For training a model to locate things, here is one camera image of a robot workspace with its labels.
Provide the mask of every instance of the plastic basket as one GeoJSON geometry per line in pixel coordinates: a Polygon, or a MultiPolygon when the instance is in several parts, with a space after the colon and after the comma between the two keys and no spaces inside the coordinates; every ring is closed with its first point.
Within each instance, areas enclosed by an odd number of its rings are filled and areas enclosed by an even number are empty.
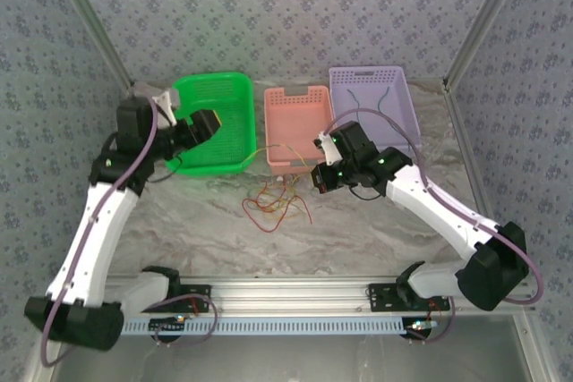
{"type": "MultiPolygon", "coordinates": [[[[304,88],[294,94],[283,88],[265,91],[265,132],[267,146],[285,144],[296,150],[308,166],[324,161],[313,141],[332,121],[329,89],[304,88]]],[[[308,170],[294,151],[285,147],[267,149],[273,174],[300,174],[308,170]]]]}
{"type": "MultiPolygon", "coordinates": [[[[404,71],[399,66],[332,67],[330,97],[334,116],[348,109],[367,107],[391,117],[410,137],[417,148],[422,146],[420,126],[404,71]]],[[[394,147],[412,155],[404,137],[377,115],[350,114],[338,122],[358,121],[379,150],[394,147]]]]}
{"type": "Polygon", "coordinates": [[[189,119],[198,109],[213,109],[221,120],[217,133],[200,146],[180,154],[183,163],[171,160],[167,166],[179,174],[238,174],[256,149],[254,104],[251,80],[238,72],[190,75],[177,81],[181,107],[177,119],[189,119]]]}

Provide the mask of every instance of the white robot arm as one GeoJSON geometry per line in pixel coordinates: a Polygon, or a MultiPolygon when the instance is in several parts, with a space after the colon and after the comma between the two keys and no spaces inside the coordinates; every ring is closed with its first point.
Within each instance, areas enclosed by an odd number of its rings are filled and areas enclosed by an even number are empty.
{"type": "Polygon", "coordinates": [[[64,264],[46,296],[30,297],[26,303],[24,315],[48,331],[50,340],[106,351],[117,341],[126,315],[166,298],[169,279],[162,267],[141,273],[112,303],[104,303],[104,289],[117,241],[154,173],[154,163],[201,145],[220,126],[210,110],[191,114],[191,124],[177,121],[174,92],[167,90],[152,100],[127,98],[117,108],[117,132],[92,164],[86,206],[64,264]],[[156,117],[155,109],[160,113],[156,117]]]}
{"type": "Polygon", "coordinates": [[[312,171],[320,193],[362,184],[407,208],[441,234],[460,260],[444,264],[415,263],[397,280],[398,293],[406,303],[435,296],[465,296],[476,307],[493,310],[527,275],[527,264],[484,230],[497,232],[526,252],[525,235],[513,223],[500,227],[454,199],[439,186],[424,185],[418,166],[400,151],[379,152],[357,122],[349,122],[315,141],[326,162],[312,171]],[[471,224],[440,204],[429,189],[468,219],[471,224]]]}

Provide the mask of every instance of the purple basket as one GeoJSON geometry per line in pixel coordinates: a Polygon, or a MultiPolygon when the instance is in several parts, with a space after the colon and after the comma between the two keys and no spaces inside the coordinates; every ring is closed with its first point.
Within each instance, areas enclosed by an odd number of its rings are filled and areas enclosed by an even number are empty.
{"type": "MultiPolygon", "coordinates": [[[[348,109],[368,107],[381,110],[402,127],[417,148],[422,146],[404,71],[399,66],[331,67],[330,100],[334,116],[348,109]]],[[[406,139],[377,115],[350,114],[338,124],[358,121],[379,150],[394,147],[413,155],[406,139]]]]}

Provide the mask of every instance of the cable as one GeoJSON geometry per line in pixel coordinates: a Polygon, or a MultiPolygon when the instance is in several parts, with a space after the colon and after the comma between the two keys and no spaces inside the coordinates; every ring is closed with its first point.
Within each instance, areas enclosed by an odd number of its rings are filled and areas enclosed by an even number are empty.
{"type": "Polygon", "coordinates": [[[306,163],[306,161],[304,160],[304,157],[301,156],[300,152],[298,152],[296,149],[294,149],[293,147],[291,147],[290,145],[287,145],[285,143],[273,143],[272,145],[267,145],[266,147],[263,148],[259,148],[255,151],[253,151],[253,153],[251,153],[245,160],[243,160],[243,163],[241,163],[241,166],[244,165],[247,161],[249,161],[251,158],[255,157],[257,154],[259,154],[262,151],[266,151],[269,148],[274,148],[274,147],[283,147],[286,149],[289,149],[291,151],[293,151],[297,157],[300,158],[300,160],[303,162],[304,167],[306,167],[307,169],[309,169],[309,171],[311,171],[311,167],[308,166],[308,164],[306,163]]]}
{"type": "Polygon", "coordinates": [[[169,123],[169,125],[171,127],[173,127],[175,124],[171,123],[171,120],[169,119],[169,117],[167,116],[166,112],[163,110],[163,108],[159,105],[156,105],[158,107],[158,112],[161,114],[162,117],[164,117],[167,122],[169,123]]]}
{"type": "Polygon", "coordinates": [[[161,340],[159,340],[159,332],[161,331],[161,328],[163,328],[163,326],[164,326],[162,324],[162,325],[159,325],[155,329],[155,335],[153,336],[153,338],[155,339],[155,341],[157,342],[158,345],[164,344],[167,347],[171,347],[171,346],[194,346],[196,344],[202,344],[203,342],[208,341],[213,336],[213,333],[217,329],[217,324],[218,324],[218,310],[217,310],[217,306],[215,306],[215,303],[213,302],[213,300],[207,295],[197,294],[197,293],[177,295],[176,297],[172,297],[170,299],[166,299],[163,301],[158,301],[157,303],[152,304],[146,310],[144,310],[144,312],[149,312],[150,310],[153,310],[153,309],[158,308],[160,306],[165,306],[166,304],[175,303],[176,301],[188,300],[188,299],[203,300],[206,303],[208,303],[209,306],[213,309],[213,323],[211,324],[209,331],[203,337],[200,337],[199,339],[193,340],[191,342],[184,342],[184,343],[177,343],[177,344],[166,344],[164,342],[161,342],[161,340]]]}
{"type": "Polygon", "coordinates": [[[386,92],[382,95],[382,97],[380,98],[380,100],[378,101],[378,112],[382,112],[380,109],[380,103],[382,103],[382,100],[384,100],[384,98],[388,95],[388,93],[390,93],[390,86],[388,86],[386,88],[386,92]]]}
{"type": "Polygon", "coordinates": [[[429,300],[429,301],[428,301],[428,304],[430,305],[430,310],[428,311],[428,317],[427,317],[426,320],[429,320],[429,319],[430,319],[430,316],[432,315],[432,312],[433,312],[432,308],[435,308],[435,309],[440,313],[440,319],[439,319],[439,321],[438,321],[438,324],[440,324],[440,323],[441,323],[441,309],[440,309],[440,306],[438,306],[438,303],[437,303],[436,301],[434,301],[434,300],[429,300]]]}
{"type": "Polygon", "coordinates": [[[151,96],[147,96],[146,98],[147,98],[148,102],[150,103],[151,113],[152,113],[150,135],[148,136],[147,141],[145,142],[145,145],[143,146],[143,149],[141,150],[140,155],[135,158],[132,165],[127,168],[127,170],[124,172],[124,174],[122,174],[117,179],[117,181],[115,181],[107,189],[106,193],[102,196],[102,198],[100,199],[100,201],[98,202],[96,207],[93,209],[93,212],[90,216],[90,219],[88,220],[88,223],[86,224],[86,228],[84,229],[83,234],[81,235],[81,238],[80,238],[80,241],[78,243],[78,247],[76,249],[76,252],[75,252],[75,254],[73,254],[72,263],[68,267],[67,275],[65,276],[65,280],[64,280],[64,287],[62,288],[62,291],[60,291],[60,293],[56,297],[56,300],[54,301],[54,304],[52,305],[52,309],[47,314],[46,324],[44,325],[44,330],[42,331],[42,338],[40,341],[39,358],[42,361],[42,365],[44,367],[48,368],[48,367],[55,366],[58,362],[60,362],[66,356],[68,356],[70,351],[73,350],[73,349],[68,349],[67,351],[62,353],[59,357],[54,359],[53,361],[49,361],[47,358],[47,341],[49,338],[50,330],[52,329],[52,326],[54,325],[54,319],[56,318],[56,313],[57,313],[58,309],[60,309],[60,306],[62,305],[62,303],[64,301],[64,297],[65,297],[66,293],[68,292],[68,290],[70,288],[73,288],[72,280],[73,280],[73,275],[75,274],[75,269],[78,267],[78,263],[80,262],[81,253],[83,252],[83,249],[86,246],[86,242],[88,241],[88,237],[90,236],[91,228],[93,227],[93,225],[98,220],[99,212],[101,212],[101,209],[104,207],[104,205],[106,204],[109,197],[115,191],[117,191],[117,189],[127,179],[129,179],[129,177],[132,175],[132,173],[135,172],[135,169],[137,169],[139,167],[139,165],[141,164],[143,159],[147,156],[148,152],[150,151],[151,144],[153,143],[153,140],[155,139],[155,134],[156,134],[157,129],[158,129],[157,105],[153,101],[153,98],[151,98],[151,96]]]}
{"type": "Polygon", "coordinates": [[[191,301],[191,305],[193,306],[193,312],[195,313],[195,316],[198,316],[199,315],[199,309],[197,309],[197,301],[193,297],[189,300],[191,301]]]}
{"type": "Polygon", "coordinates": [[[282,213],[282,215],[280,216],[280,218],[278,219],[277,223],[275,224],[275,226],[273,228],[265,228],[262,225],[260,225],[251,215],[251,213],[247,210],[248,208],[248,203],[254,203],[259,210],[261,210],[262,212],[276,212],[278,209],[277,208],[270,208],[273,205],[277,204],[278,202],[280,202],[283,199],[283,196],[285,195],[285,192],[287,190],[287,187],[284,186],[283,191],[281,192],[280,196],[278,196],[278,198],[276,198],[275,200],[273,200],[272,202],[270,202],[269,204],[262,206],[262,204],[259,202],[259,197],[262,195],[263,192],[265,192],[267,190],[267,183],[265,182],[265,185],[263,187],[263,189],[259,192],[259,194],[257,194],[256,199],[251,199],[251,198],[246,198],[243,199],[243,201],[241,202],[241,206],[243,207],[243,211],[245,214],[247,214],[247,216],[251,219],[251,221],[259,228],[259,230],[263,231],[264,233],[273,233],[274,231],[276,231],[278,229],[278,227],[280,226],[280,224],[283,222],[283,220],[285,219],[285,217],[287,216],[287,212],[288,212],[288,208],[290,207],[290,205],[293,203],[293,201],[295,201],[296,199],[299,199],[303,202],[304,208],[306,209],[306,213],[308,215],[308,218],[312,224],[312,217],[311,217],[311,212],[308,209],[308,206],[306,206],[306,202],[304,201],[304,199],[298,195],[294,195],[293,197],[291,197],[290,199],[288,199],[288,201],[286,202],[286,206],[285,206],[285,211],[282,213]]]}
{"type": "Polygon", "coordinates": [[[370,198],[368,198],[368,197],[362,197],[362,196],[360,196],[360,195],[358,195],[358,194],[356,193],[355,187],[349,187],[348,189],[350,190],[350,192],[352,193],[353,196],[357,197],[357,198],[360,199],[360,200],[364,200],[364,201],[373,201],[373,200],[376,200],[376,199],[378,199],[379,197],[381,197],[381,194],[378,194],[377,196],[370,197],[370,198]]]}
{"type": "MultiPolygon", "coordinates": [[[[355,100],[355,102],[356,102],[356,104],[357,104],[356,107],[358,107],[358,108],[360,109],[360,102],[359,102],[358,99],[356,98],[355,93],[353,93],[351,89],[346,89],[346,91],[348,91],[348,92],[350,93],[350,96],[352,96],[352,98],[355,100]]],[[[360,118],[358,118],[358,113],[356,113],[356,121],[357,121],[358,123],[360,123],[360,118]]]]}
{"type": "Polygon", "coordinates": [[[525,254],[521,249],[519,249],[519,247],[517,245],[515,245],[513,242],[508,240],[506,237],[499,234],[497,231],[495,231],[495,230],[493,230],[490,227],[487,227],[485,225],[481,225],[478,220],[473,219],[472,217],[466,215],[462,211],[458,210],[456,207],[449,204],[445,199],[443,199],[440,196],[440,194],[438,194],[430,186],[429,179],[428,179],[428,176],[426,175],[426,171],[425,171],[425,167],[424,167],[424,163],[423,163],[422,153],[415,146],[415,144],[412,142],[412,140],[406,134],[406,132],[404,132],[404,130],[402,130],[402,128],[392,118],[383,114],[382,112],[375,111],[374,109],[368,109],[368,108],[350,109],[350,110],[346,111],[345,113],[337,116],[334,120],[332,120],[332,122],[326,127],[324,134],[328,133],[330,131],[330,129],[332,128],[332,126],[336,122],[340,121],[341,118],[343,118],[346,115],[353,114],[354,112],[365,112],[365,113],[381,116],[390,125],[392,125],[395,128],[395,130],[398,131],[408,141],[408,144],[410,145],[410,147],[414,151],[416,160],[418,162],[418,170],[420,171],[420,179],[422,180],[423,186],[428,191],[428,193],[430,193],[430,195],[438,203],[440,203],[444,208],[449,210],[452,214],[458,216],[459,218],[463,219],[464,221],[466,221],[467,223],[469,223],[471,225],[476,225],[477,228],[479,228],[480,230],[482,230],[485,233],[488,233],[489,235],[491,235],[492,237],[494,237],[495,239],[497,239],[498,241],[503,243],[505,246],[507,246],[508,248],[513,250],[522,260],[525,261],[525,263],[529,266],[529,268],[531,268],[531,271],[533,272],[534,277],[535,277],[535,281],[537,282],[537,291],[535,292],[535,295],[529,299],[526,299],[526,300],[516,300],[516,299],[511,299],[509,297],[506,297],[503,300],[508,302],[508,303],[519,304],[519,305],[529,305],[529,304],[537,303],[542,298],[543,291],[545,289],[545,287],[543,285],[543,276],[542,276],[541,272],[539,271],[539,268],[535,265],[535,263],[531,260],[531,258],[527,254],[525,254]]]}
{"type": "Polygon", "coordinates": [[[446,328],[444,328],[444,331],[436,335],[434,338],[426,339],[423,335],[416,333],[414,330],[406,330],[406,332],[410,335],[413,335],[414,337],[419,338],[427,344],[434,344],[443,339],[446,335],[448,335],[448,333],[451,331],[451,328],[454,326],[454,317],[456,316],[456,302],[454,301],[453,297],[449,297],[449,303],[451,307],[451,315],[449,316],[448,324],[446,325],[446,328]]]}
{"type": "Polygon", "coordinates": [[[111,148],[111,144],[114,143],[115,138],[117,138],[117,132],[113,132],[109,136],[107,136],[106,141],[101,146],[100,152],[109,151],[109,149],[111,148]]]}
{"type": "Polygon", "coordinates": [[[298,181],[303,175],[310,173],[310,171],[312,170],[310,166],[308,166],[308,164],[306,163],[306,161],[304,160],[304,157],[294,148],[292,148],[290,145],[284,144],[284,143],[275,143],[275,144],[271,144],[268,145],[266,147],[263,148],[259,148],[257,150],[255,150],[252,154],[250,154],[244,161],[242,164],[246,163],[247,161],[249,161],[250,159],[252,159],[253,157],[255,157],[257,154],[261,153],[262,151],[266,151],[269,148],[273,148],[273,147],[283,147],[286,148],[292,152],[294,152],[296,154],[296,156],[301,160],[301,162],[303,163],[303,165],[309,170],[309,172],[306,172],[304,174],[297,174],[294,176],[292,183],[289,185],[289,187],[287,188],[287,180],[285,179],[285,181],[283,181],[282,186],[279,187],[281,189],[281,193],[280,195],[276,196],[273,195],[272,193],[269,192],[269,190],[271,190],[273,188],[272,185],[269,185],[268,183],[264,183],[264,186],[262,189],[260,189],[257,193],[257,196],[253,199],[250,197],[250,192],[247,192],[247,198],[243,199],[241,206],[243,208],[243,211],[245,212],[245,214],[252,220],[252,222],[263,232],[265,233],[273,233],[274,231],[276,231],[278,229],[278,227],[280,226],[280,224],[285,220],[288,219],[290,217],[294,217],[294,216],[298,216],[300,215],[299,213],[294,214],[293,216],[287,216],[287,212],[288,209],[290,208],[290,206],[292,205],[294,208],[296,208],[300,213],[304,213],[304,211],[299,208],[296,204],[295,201],[296,200],[301,200],[303,202],[304,205],[304,209],[306,211],[306,214],[308,215],[311,224],[312,224],[312,217],[311,217],[311,213],[308,209],[308,206],[306,205],[306,202],[304,201],[304,199],[300,196],[298,196],[296,194],[296,190],[295,190],[295,183],[296,181],[298,181]],[[292,193],[291,197],[285,197],[285,195],[287,194],[287,192],[292,193]],[[269,196],[271,197],[273,200],[270,203],[263,203],[261,202],[261,196],[269,196]],[[283,210],[283,212],[279,215],[274,216],[275,212],[279,212],[279,210],[283,210]],[[265,228],[262,225],[260,225],[251,215],[251,213],[249,212],[249,210],[258,210],[260,212],[263,213],[263,215],[268,218],[274,218],[275,220],[277,220],[277,223],[275,224],[275,226],[271,229],[265,228]]]}
{"type": "Polygon", "coordinates": [[[165,176],[162,176],[158,179],[148,179],[147,182],[148,183],[162,183],[163,181],[166,181],[167,179],[169,179],[171,176],[173,176],[174,174],[177,173],[177,171],[181,168],[181,166],[183,165],[183,160],[181,159],[181,156],[176,156],[176,159],[179,160],[179,166],[177,166],[175,169],[173,169],[171,172],[169,172],[168,174],[166,174],[165,176]]]}

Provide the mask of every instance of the wall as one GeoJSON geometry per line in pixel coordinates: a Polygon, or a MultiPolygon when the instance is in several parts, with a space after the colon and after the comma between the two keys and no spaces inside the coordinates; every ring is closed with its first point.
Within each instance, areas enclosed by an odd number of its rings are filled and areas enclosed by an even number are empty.
{"type": "Polygon", "coordinates": [[[243,71],[326,78],[399,64],[443,77],[483,0],[90,0],[132,78],[243,71]]]}
{"type": "Polygon", "coordinates": [[[0,12],[0,380],[17,381],[36,334],[25,302],[64,260],[121,90],[68,0],[0,12]]]}
{"type": "Polygon", "coordinates": [[[496,217],[526,228],[541,305],[573,380],[573,3],[508,0],[456,96],[496,217]]]}

